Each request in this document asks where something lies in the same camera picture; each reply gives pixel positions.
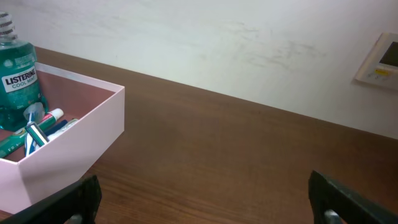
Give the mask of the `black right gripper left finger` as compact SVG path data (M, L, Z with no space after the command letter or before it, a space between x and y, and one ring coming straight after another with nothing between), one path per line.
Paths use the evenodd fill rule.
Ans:
M1 224L95 224L101 199L99 180L91 175L11 215Z

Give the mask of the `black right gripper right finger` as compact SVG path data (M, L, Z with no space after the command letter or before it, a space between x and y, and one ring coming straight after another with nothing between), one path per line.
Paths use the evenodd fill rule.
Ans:
M395 213L315 170L308 180L308 197L315 224L397 223Z

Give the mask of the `white cardboard box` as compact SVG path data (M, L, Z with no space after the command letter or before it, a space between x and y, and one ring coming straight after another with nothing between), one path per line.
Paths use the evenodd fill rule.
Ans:
M1 210L11 214L80 179L124 131L125 87L42 63L50 109L77 122L29 157L20 147L1 159Z

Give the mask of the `blue razor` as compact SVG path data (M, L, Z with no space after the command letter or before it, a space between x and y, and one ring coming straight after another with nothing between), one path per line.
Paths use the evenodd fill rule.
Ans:
M68 121L64 119L48 131L42 131L35 122L29 123L26 126L27 136L25 137L25 146L27 150L32 151L35 146L41 147L47 144L50 141L49 136L61 130L67 123Z

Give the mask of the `Colgate toothpaste tube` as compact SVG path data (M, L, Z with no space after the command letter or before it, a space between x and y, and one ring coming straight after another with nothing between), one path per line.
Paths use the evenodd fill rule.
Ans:
M43 120L38 124L42 131L49 130L55 123L64 115L63 110L60 108L54 109L45 114ZM25 136L27 131L25 128L21 128L18 131L12 133L8 137L1 140L1 158L5 158L25 143Z

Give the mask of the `toothbrush with clear cap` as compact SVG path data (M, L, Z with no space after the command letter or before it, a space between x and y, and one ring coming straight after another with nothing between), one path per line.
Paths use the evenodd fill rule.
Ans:
M45 114L44 107L43 107L42 103L34 103L34 104L30 105L24 111L24 116L27 120L27 125L32 122L35 122L37 124L37 122L40 122L44 118L44 114ZM35 147L33 148L32 151L28 151L25 146L25 156L29 157L35 151Z

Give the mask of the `blue Listerine mouthwash bottle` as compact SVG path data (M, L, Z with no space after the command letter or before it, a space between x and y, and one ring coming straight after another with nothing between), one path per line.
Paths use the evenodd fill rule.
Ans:
M1 129L17 131L27 124L24 111L40 102L49 110L35 68L35 47L21 40L12 17L1 12Z

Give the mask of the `green Dettol soap box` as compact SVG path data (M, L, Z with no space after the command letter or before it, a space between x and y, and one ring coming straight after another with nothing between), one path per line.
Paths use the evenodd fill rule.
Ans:
M60 136L61 134L63 134L65 131L67 131L68 129L70 129L75 123L77 123L79 121L79 119L71 119L69 122L67 122L64 126L62 126L60 129L56 130L54 133L48 135L48 139L50 141L54 140L55 138L57 138L58 136Z

